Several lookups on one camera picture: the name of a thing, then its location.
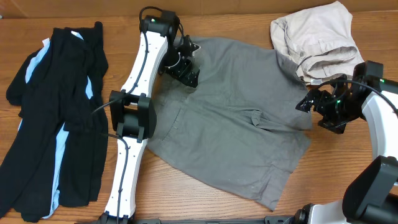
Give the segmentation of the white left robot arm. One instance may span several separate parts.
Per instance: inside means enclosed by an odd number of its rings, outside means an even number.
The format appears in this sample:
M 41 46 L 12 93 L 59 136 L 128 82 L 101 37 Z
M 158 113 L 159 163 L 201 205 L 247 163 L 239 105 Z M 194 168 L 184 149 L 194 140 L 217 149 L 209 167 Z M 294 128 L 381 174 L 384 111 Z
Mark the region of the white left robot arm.
M 139 27 L 139 51 L 129 78 L 109 96 L 118 156 L 111 194 L 98 223 L 128 223 L 135 214 L 142 155 L 157 124 L 151 96 L 158 73 L 165 72 L 189 87 L 198 85 L 200 70 L 193 63 L 193 56 L 199 46 L 187 35 L 174 43 L 177 34 L 183 33 L 174 12 L 141 17 Z

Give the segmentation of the black garment with blue stripes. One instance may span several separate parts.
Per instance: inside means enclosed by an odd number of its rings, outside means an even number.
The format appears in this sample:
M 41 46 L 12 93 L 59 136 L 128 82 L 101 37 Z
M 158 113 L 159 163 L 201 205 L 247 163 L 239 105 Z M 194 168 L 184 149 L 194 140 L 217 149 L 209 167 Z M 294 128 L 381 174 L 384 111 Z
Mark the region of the black garment with blue stripes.
M 1 164 L 2 214 L 14 209 L 37 222 L 59 205 L 97 200 L 108 146 L 107 69 L 100 22 L 56 28 L 26 58 L 6 92 L 22 121 Z

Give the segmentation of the beige folded shorts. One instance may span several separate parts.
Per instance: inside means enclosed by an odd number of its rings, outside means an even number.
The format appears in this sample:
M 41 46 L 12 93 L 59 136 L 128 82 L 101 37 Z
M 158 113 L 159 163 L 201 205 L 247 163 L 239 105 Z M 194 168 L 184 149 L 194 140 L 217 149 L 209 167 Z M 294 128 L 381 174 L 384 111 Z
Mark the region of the beige folded shorts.
M 304 9 L 271 22 L 274 49 L 298 67 L 306 85 L 319 85 L 346 75 L 364 60 L 351 35 L 353 15 L 339 1 Z

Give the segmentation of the grey shorts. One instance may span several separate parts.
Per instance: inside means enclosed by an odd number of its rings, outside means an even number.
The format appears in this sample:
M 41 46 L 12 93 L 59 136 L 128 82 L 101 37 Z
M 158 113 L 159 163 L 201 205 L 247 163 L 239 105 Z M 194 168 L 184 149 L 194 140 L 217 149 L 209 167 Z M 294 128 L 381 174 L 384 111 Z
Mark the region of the grey shorts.
M 311 116 L 296 109 L 307 94 L 297 65 L 238 40 L 194 42 L 198 86 L 161 76 L 148 148 L 207 185 L 274 210 L 310 145 Z

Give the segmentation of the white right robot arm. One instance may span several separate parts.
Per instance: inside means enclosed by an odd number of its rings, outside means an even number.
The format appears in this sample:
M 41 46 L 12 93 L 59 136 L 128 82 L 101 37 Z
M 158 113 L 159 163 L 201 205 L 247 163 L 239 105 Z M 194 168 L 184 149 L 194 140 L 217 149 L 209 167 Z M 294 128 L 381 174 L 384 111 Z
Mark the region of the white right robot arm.
M 397 83 L 382 74 L 339 77 L 328 81 L 333 92 L 314 88 L 296 110 L 323 116 L 319 126 L 343 133 L 361 118 L 369 127 L 372 163 L 348 186 L 343 199 L 324 205 L 308 204 L 291 223 L 397 223 Z

